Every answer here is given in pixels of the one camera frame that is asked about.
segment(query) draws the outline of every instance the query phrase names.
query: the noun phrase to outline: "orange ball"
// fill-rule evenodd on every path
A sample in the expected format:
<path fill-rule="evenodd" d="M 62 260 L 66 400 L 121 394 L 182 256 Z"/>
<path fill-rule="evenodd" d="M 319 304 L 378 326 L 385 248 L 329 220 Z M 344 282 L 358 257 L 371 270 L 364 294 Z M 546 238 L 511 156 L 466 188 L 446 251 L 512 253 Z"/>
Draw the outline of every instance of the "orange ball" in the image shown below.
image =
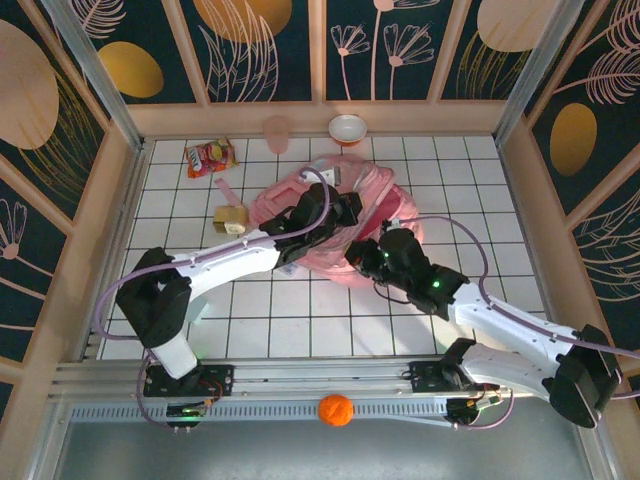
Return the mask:
<path fill-rule="evenodd" d="M 353 403 L 342 395 L 329 395 L 320 401 L 318 416 L 332 427 L 344 427 L 353 418 Z"/>

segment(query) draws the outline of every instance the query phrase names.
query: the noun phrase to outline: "patterned wall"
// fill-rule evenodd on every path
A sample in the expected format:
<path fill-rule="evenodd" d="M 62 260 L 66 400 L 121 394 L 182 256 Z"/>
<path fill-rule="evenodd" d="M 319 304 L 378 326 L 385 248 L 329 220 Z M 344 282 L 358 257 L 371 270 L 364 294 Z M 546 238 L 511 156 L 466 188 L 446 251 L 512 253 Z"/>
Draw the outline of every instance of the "patterned wall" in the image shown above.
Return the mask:
<path fill-rule="evenodd" d="M 616 345 L 640 349 L 640 172 L 573 230 Z"/>
<path fill-rule="evenodd" d="M 327 100 L 424 100 L 453 0 L 327 2 Z"/>
<path fill-rule="evenodd" d="M 538 88 L 536 88 L 535 92 L 533 92 L 533 95 L 529 99 L 529 102 L 527 103 L 527 106 L 524 109 L 525 115 L 528 116 L 531 113 L 531 110 L 533 110 L 533 107 L 535 107 L 536 103 L 538 103 L 540 95 L 542 95 L 542 91 L 547 86 L 549 77 L 553 74 L 553 72 L 555 72 L 556 68 L 558 68 L 558 64 L 562 61 L 564 54 L 567 53 L 567 49 L 571 45 L 571 42 L 573 42 L 573 39 L 575 38 L 576 34 L 582 27 L 582 24 L 584 23 L 585 18 L 587 18 L 587 15 L 589 14 L 592 8 L 593 8 L 593 2 L 585 2 L 582 5 L 582 9 L 580 10 L 578 18 L 576 19 L 573 26 L 569 30 L 569 33 L 564 37 L 564 40 L 562 41 L 562 45 L 560 45 L 560 48 L 558 49 L 553 61 L 549 65 L 549 68 L 547 68 L 547 71 L 545 72 L 544 77 L 542 77 L 542 79 L 540 80 Z"/>
<path fill-rule="evenodd" d="M 557 0 L 473 0 L 443 99 L 505 100 Z"/>
<path fill-rule="evenodd" d="M 126 103 L 195 102 L 159 0 L 71 0 L 69 4 Z M 37 5 L 51 24 L 39 0 Z"/>
<path fill-rule="evenodd" d="M 181 0 L 211 102 L 311 100 L 307 0 Z"/>
<path fill-rule="evenodd" d="M 104 131 L 28 17 L 0 4 L 0 155 L 73 218 Z"/>
<path fill-rule="evenodd" d="M 454 0 L 326 0 L 322 20 L 308 0 L 175 0 L 178 15 L 160 0 L 70 5 L 125 101 L 168 104 L 195 101 L 186 71 L 211 103 L 419 101 L 440 63 L 451 65 L 434 90 L 442 99 L 504 100 L 558 1 L 471 0 L 448 30 Z M 310 15 L 325 22 L 322 92 L 311 87 Z M 458 43 L 442 58 L 445 34 Z"/>
<path fill-rule="evenodd" d="M 0 357 L 24 359 L 65 240 L 0 180 Z"/>
<path fill-rule="evenodd" d="M 609 3 L 533 127 L 570 213 L 640 141 L 640 5 Z"/>

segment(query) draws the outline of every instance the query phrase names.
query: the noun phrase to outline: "chip bag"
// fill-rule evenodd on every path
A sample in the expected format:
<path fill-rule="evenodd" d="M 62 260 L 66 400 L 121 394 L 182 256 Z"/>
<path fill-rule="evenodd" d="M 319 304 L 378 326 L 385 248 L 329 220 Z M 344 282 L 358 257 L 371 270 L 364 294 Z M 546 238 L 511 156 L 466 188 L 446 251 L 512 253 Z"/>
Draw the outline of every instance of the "chip bag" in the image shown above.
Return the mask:
<path fill-rule="evenodd" d="M 233 145 L 227 138 L 185 149 L 189 178 L 199 178 L 238 165 Z"/>

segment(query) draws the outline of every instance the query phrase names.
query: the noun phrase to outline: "tiled surface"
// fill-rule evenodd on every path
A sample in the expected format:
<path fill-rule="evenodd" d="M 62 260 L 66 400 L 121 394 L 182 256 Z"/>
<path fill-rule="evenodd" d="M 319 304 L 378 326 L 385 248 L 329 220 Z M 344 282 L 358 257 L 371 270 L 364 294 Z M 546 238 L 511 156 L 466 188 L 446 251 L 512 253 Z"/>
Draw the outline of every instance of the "tiled surface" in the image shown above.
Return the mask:
<path fill-rule="evenodd" d="M 213 185 L 218 176 L 249 205 L 277 178 L 323 154 L 340 153 L 328 138 L 295 138 L 288 151 L 274 155 L 262 139 L 233 140 L 240 165 L 201 179 L 186 176 L 185 145 L 199 141 L 162 141 L 155 145 L 146 184 L 124 256 L 130 272 L 148 248 L 168 253 L 206 248 L 231 240 L 215 233 L 211 217 L 224 197 Z M 438 214 L 467 226 L 482 242 L 490 262 L 490 293 L 544 316 L 543 304 L 490 137 L 367 137 L 343 153 L 392 168 L 396 182 L 414 196 L 420 213 Z M 467 235 L 447 222 L 424 223 L 423 249 L 432 262 L 461 269 L 472 279 L 482 273 L 479 252 Z M 392 299 L 403 300 L 391 289 Z M 444 353 L 456 338 L 486 335 L 431 318 L 411 305 L 353 289 L 300 269 L 291 278 L 257 273 L 213 289 L 203 318 L 185 326 L 199 358 L 300 358 Z M 115 308 L 109 331 L 131 334 Z M 99 358 L 140 358 L 139 342 L 103 344 Z"/>

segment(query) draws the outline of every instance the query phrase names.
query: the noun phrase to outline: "wooden block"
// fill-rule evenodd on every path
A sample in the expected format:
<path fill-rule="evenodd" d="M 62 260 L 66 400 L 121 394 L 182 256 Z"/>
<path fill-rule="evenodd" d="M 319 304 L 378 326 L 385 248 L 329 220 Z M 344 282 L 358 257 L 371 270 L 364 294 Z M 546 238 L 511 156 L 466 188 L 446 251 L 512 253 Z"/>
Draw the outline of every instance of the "wooden block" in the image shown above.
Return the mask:
<path fill-rule="evenodd" d="M 213 228 L 218 233 L 229 235 L 242 234 L 249 224 L 249 211 L 244 205 L 225 205 L 216 207 L 213 215 Z"/>

